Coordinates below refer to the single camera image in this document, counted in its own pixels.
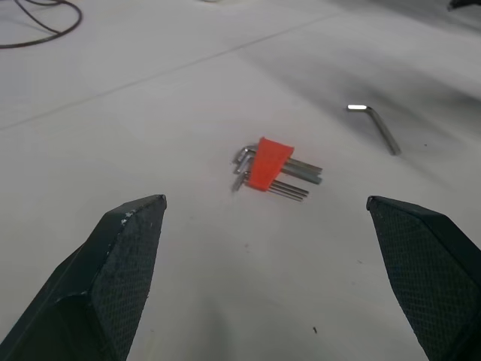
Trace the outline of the red plastic hex key holder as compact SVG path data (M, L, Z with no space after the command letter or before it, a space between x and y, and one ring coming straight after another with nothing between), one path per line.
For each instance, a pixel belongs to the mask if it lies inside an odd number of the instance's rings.
M294 149L265 137L261 138L247 182L248 186L262 192L268 191L288 158L294 153Z

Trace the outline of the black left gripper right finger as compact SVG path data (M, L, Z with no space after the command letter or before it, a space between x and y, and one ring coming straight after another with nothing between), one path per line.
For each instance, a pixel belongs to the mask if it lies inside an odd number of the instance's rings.
M444 214L370 196L393 293L429 361L481 361L481 250Z

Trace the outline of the large silver hex key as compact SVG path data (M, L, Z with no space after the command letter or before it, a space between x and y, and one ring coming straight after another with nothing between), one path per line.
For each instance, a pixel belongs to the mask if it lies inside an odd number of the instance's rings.
M240 174L242 171L246 171L253 163L256 153L249 152L245 155L239 164L234 162L237 165L237 168L234 170L235 174ZM300 168L297 166L287 165L284 166L280 170L281 174L287 174L297 179L312 183L312 184L321 184L322 178L320 174L315 174L312 171L309 171L305 168Z

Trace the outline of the small silver hex key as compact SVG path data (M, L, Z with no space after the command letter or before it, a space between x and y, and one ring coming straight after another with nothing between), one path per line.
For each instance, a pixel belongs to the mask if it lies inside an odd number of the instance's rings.
M276 194L278 196L282 196L282 197L285 197L285 198L288 198L288 199L292 199L292 200L295 200L297 202L302 202L304 200L304 197L303 196L298 196L296 194L292 194L292 193L288 193L288 192L285 192L283 190L277 190L277 189L269 189L268 190L269 193L273 193L273 194Z
M307 197L307 194L305 194L305 193L300 193L300 192L297 192L295 190L291 190L289 188L278 187L278 186L275 186L275 185L271 186L270 190L272 190L274 192L277 192L277 193L282 193L282 194L288 195L289 197L298 198L298 199L303 199L303 198Z
M234 181L232 187L231 187L231 191L232 192L237 192L244 184L248 184L248 180L250 179L250 174L251 172L250 171L245 171L243 173L241 173L237 179ZM274 180L271 185L269 186L268 190L270 189L271 186L278 186L278 187L285 187L285 188L289 188L291 190L295 190L297 192L300 192L300 193L305 193L307 195L309 195L309 192L307 190L303 190L301 188L298 188L298 187L295 187L295 186L292 186L292 185L289 185L289 184L286 184L286 183L283 183L281 181L278 181L278 180Z

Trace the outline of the hex keys in red holder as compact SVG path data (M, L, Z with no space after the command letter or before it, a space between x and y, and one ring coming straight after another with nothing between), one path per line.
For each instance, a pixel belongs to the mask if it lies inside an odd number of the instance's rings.
M253 152L255 153L257 151L257 146L252 144L252 145L247 145L245 147L242 147L234 156L234 159L233 161L236 162L237 164L239 164L242 160L242 158L247 155L249 152ZM317 167L317 166L314 166L314 165L311 165L311 164L307 164L305 162L302 162L300 160L297 160L297 159L293 159L293 158L289 158L287 161L286 161L286 164L287 165L292 165L292 166L297 166L297 167L300 167L300 168L305 168L305 169L308 169L309 171L312 171L313 173L315 174L321 174L322 173L322 169L320 167Z

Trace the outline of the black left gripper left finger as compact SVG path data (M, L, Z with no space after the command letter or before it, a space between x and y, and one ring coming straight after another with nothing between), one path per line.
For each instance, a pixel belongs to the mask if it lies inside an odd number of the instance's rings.
M105 213L0 342L0 361L126 361L166 208L165 196L153 195Z

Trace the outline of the dark object at table edge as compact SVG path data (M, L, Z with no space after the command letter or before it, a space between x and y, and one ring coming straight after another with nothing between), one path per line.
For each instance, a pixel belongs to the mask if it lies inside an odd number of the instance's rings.
M481 0L450 0L447 5L447 10L453 11L470 6L481 6Z

